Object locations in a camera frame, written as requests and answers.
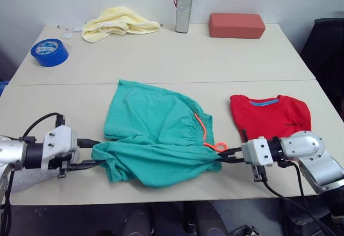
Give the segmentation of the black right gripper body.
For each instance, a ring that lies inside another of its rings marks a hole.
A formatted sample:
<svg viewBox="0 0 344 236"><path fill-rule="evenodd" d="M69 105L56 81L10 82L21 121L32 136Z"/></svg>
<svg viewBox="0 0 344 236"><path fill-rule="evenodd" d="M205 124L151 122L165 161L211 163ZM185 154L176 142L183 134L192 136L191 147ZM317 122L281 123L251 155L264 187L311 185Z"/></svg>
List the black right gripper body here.
<svg viewBox="0 0 344 236"><path fill-rule="evenodd" d="M247 133L245 129L241 130L241 135L243 142L246 143L248 141ZM267 174L264 166L255 166L251 165L252 172L254 175L255 182L267 182Z"/></svg>

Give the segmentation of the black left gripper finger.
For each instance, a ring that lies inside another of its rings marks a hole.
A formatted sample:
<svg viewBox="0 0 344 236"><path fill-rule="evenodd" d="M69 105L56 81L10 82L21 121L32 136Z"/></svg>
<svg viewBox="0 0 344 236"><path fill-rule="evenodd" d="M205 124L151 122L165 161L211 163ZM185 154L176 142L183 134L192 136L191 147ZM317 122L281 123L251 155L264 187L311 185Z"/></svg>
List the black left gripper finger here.
<svg viewBox="0 0 344 236"><path fill-rule="evenodd" d="M91 139L85 139L85 138L80 138L77 139L77 146L79 148L93 148L94 145L99 144L99 141L96 140L91 140Z"/></svg>
<svg viewBox="0 0 344 236"><path fill-rule="evenodd" d="M86 170L104 163L105 160L83 160L80 163L69 164L67 171Z"/></svg>

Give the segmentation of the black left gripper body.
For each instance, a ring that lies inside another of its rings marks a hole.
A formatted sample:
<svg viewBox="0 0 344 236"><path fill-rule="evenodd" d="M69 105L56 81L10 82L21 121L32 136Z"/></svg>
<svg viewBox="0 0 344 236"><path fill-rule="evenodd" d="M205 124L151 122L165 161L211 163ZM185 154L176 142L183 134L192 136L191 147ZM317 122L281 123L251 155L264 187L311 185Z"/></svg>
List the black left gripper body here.
<svg viewBox="0 0 344 236"><path fill-rule="evenodd" d="M58 178L65 178L67 168L71 163L76 163L78 161L78 152L72 152L65 156L56 156L49 160L48 170L58 170Z"/></svg>

